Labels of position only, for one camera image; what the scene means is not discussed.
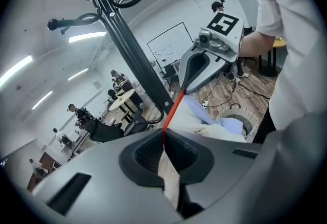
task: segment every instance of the whiteboard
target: whiteboard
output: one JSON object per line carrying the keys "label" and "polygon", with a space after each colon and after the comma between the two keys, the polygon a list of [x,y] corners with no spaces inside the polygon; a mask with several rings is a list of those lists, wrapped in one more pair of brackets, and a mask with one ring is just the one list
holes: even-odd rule
{"label": "whiteboard", "polygon": [[192,46],[193,42],[184,23],[168,29],[148,43],[161,68],[180,60]]}

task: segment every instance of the gray robot arm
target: gray robot arm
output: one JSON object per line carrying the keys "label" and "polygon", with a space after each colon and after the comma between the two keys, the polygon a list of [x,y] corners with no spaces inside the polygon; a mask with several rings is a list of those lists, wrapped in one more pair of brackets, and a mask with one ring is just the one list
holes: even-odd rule
{"label": "gray robot arm", "polygon": [[179,83],[186,94],[198,91],[220,72],[230,73],[243,42],[242,19],[218,11],[206,23],[180,61]]}

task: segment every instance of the ceiling light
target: ceiling light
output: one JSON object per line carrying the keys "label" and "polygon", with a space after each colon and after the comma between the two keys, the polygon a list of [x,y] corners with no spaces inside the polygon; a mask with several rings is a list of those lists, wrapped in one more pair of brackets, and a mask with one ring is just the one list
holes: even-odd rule
{"label": "ceiling light", "polygon": [[87,71],[87,70],[88,70],[88,68],[87,68],[87,69],[84,69],[84,70],[82,70],[82,71],[80,71],[79,73],[76,73],[75,75],[71,76],[71,77],[68,79],[68,81],[70,81],[71,79],[75,78],[76,76],[80,75],[81,73],[83,73],[83,72],[85,72],[85,71]]}
{"label": "ceiling light", "polygon": [[70,37],[68,43],[72,43],[78,40],[87,39],[87,38],[95,38],[95,37],[102,37],[106,34],[106,31],[103,32],[94,32],[88,34],[82,34],[74,37]]}
{"label": "ceiling light", "polygon": [[35,109],[38,105],[40,105],[40,103],[43,101],[43,100],[45,100],[50,94],[52,93],[52,91],[50,91],[48,94],[46,94],[43,98],[41,98],[40,99],[40,101],[39,102],[37,102],[36,104],[35,104],[35,106],[34,107],[32,107],[32,109]]}
{"label": "ceiling light", "polygon": [[17,71],[19,71],[22,67],[27,65],[32,61],[32,56],[28,56],[25,59],[21,60],[19,63],[17,63],[15,66],[13,66],[11,69],[9,69],[6,73],[3,74],[3,76],[0,78],[0,87],[11,77],[13,76]]}

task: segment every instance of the office chair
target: office chair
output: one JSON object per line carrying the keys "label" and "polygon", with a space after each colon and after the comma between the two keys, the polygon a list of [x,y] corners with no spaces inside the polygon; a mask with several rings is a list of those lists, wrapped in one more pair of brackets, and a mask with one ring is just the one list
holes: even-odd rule
{"label": "office chair", "polygon": [[178,74],[176,74],[175,69],[171,65],[165,66],[164,69],[165,69],[166,73],[163,75],[162,78],[167,80],[167,83],[169,85],[168,91],[170,91],[171,87],[173,85],[173,80],[174,80],[174,78],[178,78]]}
{"label": "office chair", "polygon": [[[255,31],[255,27],[244,28],[244,36],[251,34],[253,31]],[[254,57],[242,57],[242,58],[244,59],[243,66],[245,66],[245,63],[248,59],[256,63],[256,59]]]}
{"label": "office chair", "polygon": [[108,95],[112,97],[113,100],[117,99],[116,92],[112,89],[108,90]]}
{"label": "office chair", "polygon": [[108,126],[96,119],[90,120],[84,129],[90,133],[90,140],[108,142],[147,130],[146,124],[136,125],[136,121],[145,121],[145,119],[141,115],[136,115],[127,125],[125,131],[120,128],[122,126],[121,123]]}

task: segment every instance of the white sleeve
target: white sleeve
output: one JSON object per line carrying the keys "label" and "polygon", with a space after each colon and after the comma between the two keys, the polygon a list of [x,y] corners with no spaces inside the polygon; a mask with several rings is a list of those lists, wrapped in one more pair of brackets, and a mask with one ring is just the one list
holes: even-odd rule
{"label": "white sleeve", "polygon": [[256,31],[272,36],[283,35],[281,11],[276,0],[258,0],[258,17]]}
{"label": "white sleeve", "polygon": [[58,134],[59,133],[59,131],[56,133],[56,139],[60,142],[61,141],[61,139],[62,139],[62,137],[61,137],[61,135],[60,134]]}

